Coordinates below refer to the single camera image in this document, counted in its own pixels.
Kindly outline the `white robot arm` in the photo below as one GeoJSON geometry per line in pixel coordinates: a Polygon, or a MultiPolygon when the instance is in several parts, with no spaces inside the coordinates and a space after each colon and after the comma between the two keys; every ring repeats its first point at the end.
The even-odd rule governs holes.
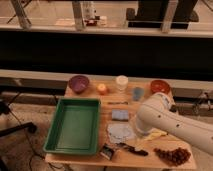
{"type": "Polygon", "coordinates": [[[138,108],[136,130],[143,134],[155,127],[213,155],[213,125],[175,114],[171,107],[172,100],[165,93],[151,95],[138,108]]]}

